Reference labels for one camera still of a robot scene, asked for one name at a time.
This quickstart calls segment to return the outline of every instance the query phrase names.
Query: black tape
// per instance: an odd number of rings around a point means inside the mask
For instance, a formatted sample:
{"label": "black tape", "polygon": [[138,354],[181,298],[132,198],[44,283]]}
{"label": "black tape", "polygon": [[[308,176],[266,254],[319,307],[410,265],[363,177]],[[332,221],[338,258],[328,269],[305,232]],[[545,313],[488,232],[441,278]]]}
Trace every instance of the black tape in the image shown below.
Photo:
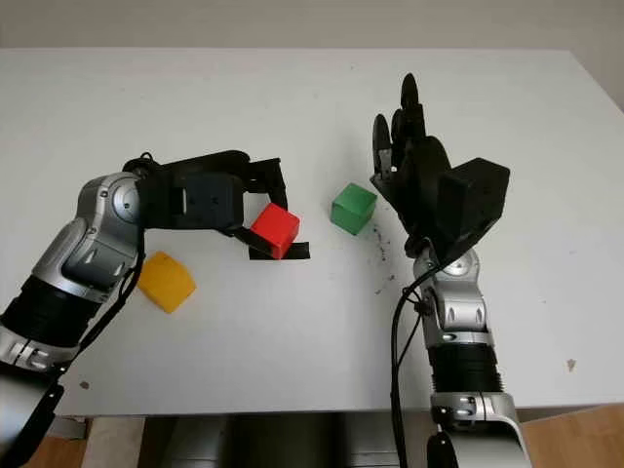
{"label": "black tape", "polygon": [[[310,243],[297,242],[291,245],[282,260],[305,260],[310,258]],[[250,247],[250,260],[276,260],[271,255]]]}

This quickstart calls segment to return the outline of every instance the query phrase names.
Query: floor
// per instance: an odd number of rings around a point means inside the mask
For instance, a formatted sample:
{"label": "floor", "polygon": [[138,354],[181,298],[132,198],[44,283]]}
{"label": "floor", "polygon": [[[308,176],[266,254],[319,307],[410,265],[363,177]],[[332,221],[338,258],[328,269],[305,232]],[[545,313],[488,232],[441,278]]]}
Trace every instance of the floor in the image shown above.
{"label": "floor", "polygon": [[[624,405],[523,424],[534,468],[624,466]],[[46,438],[27,468],[79,468],[86,441]]]}

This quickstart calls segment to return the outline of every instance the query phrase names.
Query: wire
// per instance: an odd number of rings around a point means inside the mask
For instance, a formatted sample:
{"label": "wire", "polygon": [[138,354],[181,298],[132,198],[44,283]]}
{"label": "wire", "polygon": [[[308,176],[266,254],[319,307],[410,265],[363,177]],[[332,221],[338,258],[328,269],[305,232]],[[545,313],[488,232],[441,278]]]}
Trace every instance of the wire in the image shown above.
{"label": "wire", "polygon": [[[394,442],[397,447],[397,455],[399,457],[399,466],[401,468],[408,468],[408,456],[406,451],[406,440],[405,440],[405,432],[403,427],[403,414],[401,413],[401,395],[399,390],[399,368],[400,368],[400,360],[397,358],[398,350],[397,350],[397,335],[399,331],[399,323],[401,320],[401,314],[403,312],[403,308],[410,298],[410,295],[416,291],[423,282],[427,281],[433,275],[442,270],[443,265],[437,265],[431,267],[425,273],[416,278],[413,283],[411,283],[407,288],[403,290],[403,294],[399,298],[399,302],[394,310],[394,314],[392,316],[392,330],[390,335],[390,345],[391,345],[391,360],[392,360],[392,381],[391,381],[391,389],[390,389],[390,406],[391,406],[391,414],[392,414],[392,431],[394,433]],[[402,358],[405,356],[405,352],[407,352],[407,347],[402,353]]]}
{"label": "wire", "polygon": [[408,349],[410,348],[410,345],[411,345],[411,341],[413,340],[413,336],[416,334],[416,331],[418,330],[418,325],[420,325],[420,320],[422,319],[422,312],[418,310],[417,308],[417,306],[423,303],[422,298],[416,291],[414,291],[413,294],[416,296],[416,300],[408,298],[406,299],[406,301],[414,305],[414,310],[418,313],[418,317],[416,318],[416,323],[414,324],[413,328],[411,329],[411,332],[409,333],[406,344],[403,346],[403,351],[401,351],[401,356],[399,357],[399,363],[397,363],[398,367],[401,366],[401,363],[403,362],[403,358],[406,357],[406,354],[408,353]]}
{"label": "wire", "polygon": [[408,341],[406,341],[406,344],[403,347],[403,351],[401,351],[401,356],[399,356],[399,362],[397,363],[398,367],[401,366],[401,363],[403,362],[403,358],[406,357],[406,353],[408,352],[408,349],[410,348],[410,345],[411,345],[411,340],[413,339],[413,336],[416,334],[416,330],[418,330],[418,326],[420,325],[420,319],[422,319],[422,314],[418,312],[418,318],[416,319],[416,323],[411,329],[411,333],[409,334]]}

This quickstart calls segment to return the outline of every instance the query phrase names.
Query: table surface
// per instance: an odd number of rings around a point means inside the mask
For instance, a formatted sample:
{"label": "table surface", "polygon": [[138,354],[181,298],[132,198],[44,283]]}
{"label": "table surface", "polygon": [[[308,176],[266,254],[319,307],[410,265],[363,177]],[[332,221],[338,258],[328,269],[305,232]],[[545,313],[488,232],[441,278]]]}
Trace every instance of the table surface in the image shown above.
{"label": "table surface", "polygon": [[[72,219],[82,184],[144,150],[160,162],[229,148],[282,158],[311,246],[310,260],[249,261],[214,232],[150,231],[148,253],[183,262],[198,290],[173,315],[135,292],[63,379],[59,412],[389,408],[406,234],[382,200],[357,237],[329,213],[348,182],[372,189],[372,120],[391,116],[408,71],[454,165],[511,169],[504,216],[477,246],[506,389],[519,407],[623,401],[624,116],[571,54],[2,50],[2,306]],[[266,198],[246,202],[249,223]],[[403,389],[407,407],[428,408],[420,334]]]}

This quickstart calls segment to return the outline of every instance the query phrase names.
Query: block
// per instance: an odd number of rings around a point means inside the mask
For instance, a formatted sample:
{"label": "block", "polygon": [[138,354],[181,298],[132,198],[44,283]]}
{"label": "block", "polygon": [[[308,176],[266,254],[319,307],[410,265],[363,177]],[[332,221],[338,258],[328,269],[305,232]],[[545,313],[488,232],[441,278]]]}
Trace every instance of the block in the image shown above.
{"label": "block", "polygon": [[157,252],[145,261],[137,285],[168,314],[174,312],[196,288],[184,265],[164,252]]}
{"label": "block", "polygon": [[280,259],[299,233],[299,218],[269,203],[253,223],[251,231],[268,241],[271,244],[271,256]]}
{"label": "block", "polygon": [[355,236],[371,219],[376,200],[374,193],[350,183],[331,204],[331,222]]}

